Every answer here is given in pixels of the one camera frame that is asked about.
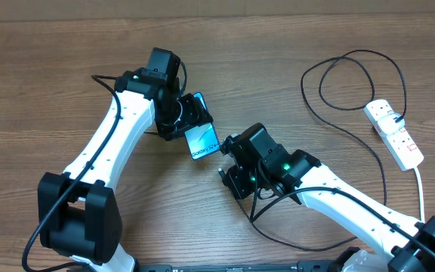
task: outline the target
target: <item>plug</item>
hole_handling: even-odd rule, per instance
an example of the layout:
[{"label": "plug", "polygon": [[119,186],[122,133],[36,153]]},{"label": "plug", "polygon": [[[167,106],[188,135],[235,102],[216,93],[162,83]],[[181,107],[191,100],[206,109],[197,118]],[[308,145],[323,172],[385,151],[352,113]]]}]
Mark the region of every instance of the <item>plug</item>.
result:
[{"label": "plug", "polygon": [[397,121],[400,117],[401,115],[399,113],[387,114],[386,116],[383,116],[377,120],[374,128],[381,137],[392,135],[406,126],[406,121],[404,118],[402,118],[400,121]]}]

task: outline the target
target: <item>black bracket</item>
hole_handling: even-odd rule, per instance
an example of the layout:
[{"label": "black bracket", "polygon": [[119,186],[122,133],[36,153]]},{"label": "black bracket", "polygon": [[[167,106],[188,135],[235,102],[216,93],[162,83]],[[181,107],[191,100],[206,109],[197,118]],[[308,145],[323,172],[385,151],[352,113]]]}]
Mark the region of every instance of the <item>black bracket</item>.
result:
[{"label": "black bracket", "polygon": [[[46,173],[38,185],[39,220],[74,182],[67,175]],[[68,205],[86,198],[85,210]],[[42,246],[63,256],[78,255],[95,264],[108,262],[122,235],[122,219],[111,188],[103,181],[79,182],[66,202],[49,219],[40,234]]]},{"label": "black bracket", "polygon": [[[435,253],[435,216],[426,224],[418,222],[415,226],[418,228],[415,238]],[[408,242],[403,248],[394,247],[392,254],[394,257],[388,264],[389,271],[435,271],[435,258],[418,251],[418,247],[412,242]]]},{"label": "black bracket", "polygon": [[298,272],[329,272],[332,261],[299,261],[296,264]]},{"label": "black bracket", "polygon": [[[276,196],[291,193],[312,167],[321,165],[317,158],[303,150],[289,154],[261,123],[252,125],[242,134],[228,136],[220,151],[230,154],[235,161],[226,174],[220,171],[223,184],[231,189],[235,199],[244,199],[253,193],[255,182],[258,188],[272,190]],[[290,198],[301,204],[296,195]]]},{"label": "black bracket", "polygon": [[139,272],[172,272],[170,265],[146,265],[141,266]]},{"label": "black bracket", "polygon": [[183,137],[185,131],[214,121],[200,99],[191,94],[181,97],[179,66],[177,55],[154,48],[146,68],[126,71],[115,83],[116,91],[133,91],[154,100],[157,132],[166,141]]}]

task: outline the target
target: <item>phone screen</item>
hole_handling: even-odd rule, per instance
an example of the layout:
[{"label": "phone screen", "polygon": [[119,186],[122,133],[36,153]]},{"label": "phone screen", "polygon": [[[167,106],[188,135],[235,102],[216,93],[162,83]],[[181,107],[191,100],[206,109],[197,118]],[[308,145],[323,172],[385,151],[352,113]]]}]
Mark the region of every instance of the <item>phone screen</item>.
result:
[{"label": "phone screen", "polygon": [[[194,97],[199,98],[204,108],[207,109],[201,93],[194,94]],[[192,128],[186,131],[185,135],[193,159],[201,159],[219,150],[219,139],[212,123]]]}]

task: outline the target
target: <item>white power strip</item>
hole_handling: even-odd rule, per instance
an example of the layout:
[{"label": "white power strip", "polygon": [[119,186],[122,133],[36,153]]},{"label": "white power strip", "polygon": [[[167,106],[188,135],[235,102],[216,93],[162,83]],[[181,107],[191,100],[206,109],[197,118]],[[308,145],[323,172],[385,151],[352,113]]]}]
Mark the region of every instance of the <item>white power strip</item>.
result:
[{"label": "white power strip", "polygon": [[[363,110],[379,134],[382,131],[378,127],[377,121],[384,116],[395,113],[385,99],[374,100],[368,103]],[[424,155],[406,128],[401,128],[399,131],[386,136],[381,135],[381,138],[402,171],[413,169],[424,160]]]},{"label": "white power strip", "polygon": [[398,125],[394,121],[397,117],[393,117],[398,116],[398,114],[392,110],[392,107],[385,99],[374,100],[368,103],[363,110],[366,112],[367,117],[374,125],[377,133],[381,136],[400,169],[402,171],[414,169],[419,191],[421,221],[424,222],[424,194],[422,193],[421,175],[417,168],[424,160],[424,155],[422,155],[422,152],[412,140],[411,135],[409,135],[405,127],[402,126],[402,128],[390,134],[384,133],[384,129],[381,129],[381,125],[383,125],[383,128],[392,128],[393,131],[393,127]]}]

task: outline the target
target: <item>white cable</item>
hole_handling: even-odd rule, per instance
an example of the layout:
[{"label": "white cable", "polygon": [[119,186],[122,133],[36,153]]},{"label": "white cable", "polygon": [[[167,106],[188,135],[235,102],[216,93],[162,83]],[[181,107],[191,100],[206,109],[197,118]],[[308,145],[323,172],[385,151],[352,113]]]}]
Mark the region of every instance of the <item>white cable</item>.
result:
[{"label": "white cable", "polygon": [[422,193],[422,180],[421,173],[419,173],[419,169],[414,167],[415,176],[417,177],[417,188],[419,190],[419,209],[421,210],[421,221],[425,223],[425,214],[424,214],[424,194]]},{"label": "white cable", "polygon": [[177,118],[177,120],[175,120],[175,122],[174,122],[173,125],[177,124],[177,122],[180,121],[180,118],[182,117],[182,112],[184,111],[184,108],[182,107],[182,104],[180,103],[180,101],[178,100],[177,102],[178,102],[179,105],[180,105],[180,114],[179,114],[179,117]]}]

